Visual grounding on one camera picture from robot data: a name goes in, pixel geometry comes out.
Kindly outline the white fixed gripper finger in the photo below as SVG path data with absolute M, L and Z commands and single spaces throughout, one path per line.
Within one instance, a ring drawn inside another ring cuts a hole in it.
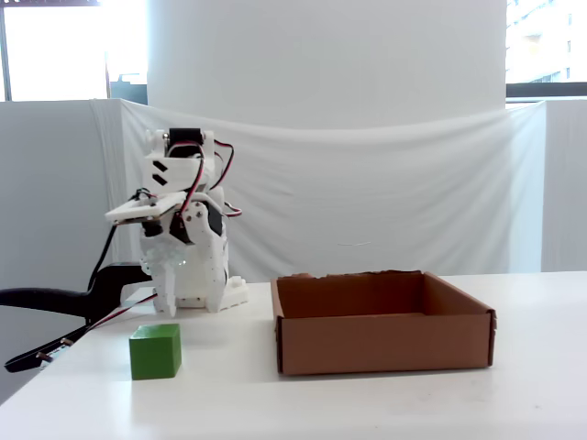
M 195 243 L 196 287 L 210 313 L 220 311 L 227 286 L 227 239 L 216 233 L 200 234 Z

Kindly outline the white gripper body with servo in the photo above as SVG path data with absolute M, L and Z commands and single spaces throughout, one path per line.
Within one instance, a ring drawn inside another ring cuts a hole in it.
M 171 248 L 195 257 L 197 237 L 216 232 L 216 206 L 209 197 L 195 194 L 186 206 L 183 202 L 182 194 L 139 199 L 141 255 L 151 248 Z

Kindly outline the white moving gripper finger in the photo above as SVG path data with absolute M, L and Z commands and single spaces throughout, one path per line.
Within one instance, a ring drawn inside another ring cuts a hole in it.
M 156 310 L 174 317 L 177 309 L 175 276 L 177 268 L 183 264 L 181 252 L 170 247 L 154 247 L 143 252 L 140 263 L 143 271 L 152 278 Z

